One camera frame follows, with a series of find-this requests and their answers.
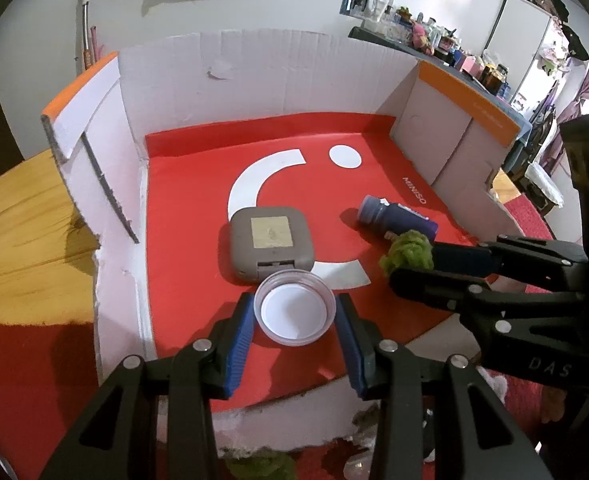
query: orange edge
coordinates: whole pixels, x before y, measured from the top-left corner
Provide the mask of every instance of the orange edge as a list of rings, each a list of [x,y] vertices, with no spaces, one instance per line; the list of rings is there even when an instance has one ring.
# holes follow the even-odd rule
[[[55,97],[50,104],[44,108],[43,114],[50,118],[51,122],[59,116],[62,112],[63,108],[65,108],[70,101],[72,101],[73,97],[79,93],[90,79],[92,79],[105,65],[107,65],[111,60],[113,60],[117,56],[116,52],[111,52],[105,57],[102,57],[99,61],[97,61],[94,65],[92,65],[89,69],[85,70],[78,78],[76,78],[72,83],[66,86],[59,95]]]
[[[419,79],[465,110],[507,148],[521,131],[519,125],[476,90],[427,61],[419,67]]]

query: blue bottle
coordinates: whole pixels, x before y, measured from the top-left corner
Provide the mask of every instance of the blue bottle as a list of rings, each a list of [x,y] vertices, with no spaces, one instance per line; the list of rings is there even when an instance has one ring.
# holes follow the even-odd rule
[[[387,200],[372,195],[367,195],[363,199],[356,219],[381,235],[385,235],[388,231],[401,235],[414,229],[424,234],[430,243],[434,243],[436,233],[439,231],[439,224],[412,211],[409,207],[396,202],[388,204]]]

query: green object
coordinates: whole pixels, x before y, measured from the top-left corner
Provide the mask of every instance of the green object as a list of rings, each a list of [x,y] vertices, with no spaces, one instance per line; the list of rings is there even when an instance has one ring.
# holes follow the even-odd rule
[[[225,463],[238,480],[297,480],[294,459],[283,452],[263,450],[248,458],[227,458]]]
[[[379,260],[379,266],[387,277],[399,267],[434,269],[430,240],[414,230],[397,236],[392,242],[387,256],[382,256]]]

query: white curved stripe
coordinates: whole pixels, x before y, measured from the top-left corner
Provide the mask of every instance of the white curved stripe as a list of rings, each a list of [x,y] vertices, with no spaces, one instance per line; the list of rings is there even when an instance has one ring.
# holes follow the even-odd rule
[[[339,263],[314,262],[312,272],[332,290],[370,285],[370,278],[359,260]]]
[[[228,199],[228,220],[239,209],[255,207],[264,182],[283,168],[305,164],[301,150],[285,150],[260,158],[243,171],[234,182]]]

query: beige sticker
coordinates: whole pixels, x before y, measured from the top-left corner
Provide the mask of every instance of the beige sticker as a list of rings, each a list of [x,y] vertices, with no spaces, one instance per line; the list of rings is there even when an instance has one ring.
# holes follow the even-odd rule
[[[255,249],[292,247],[292,233],[287,216],[251,218],[252,244]]]

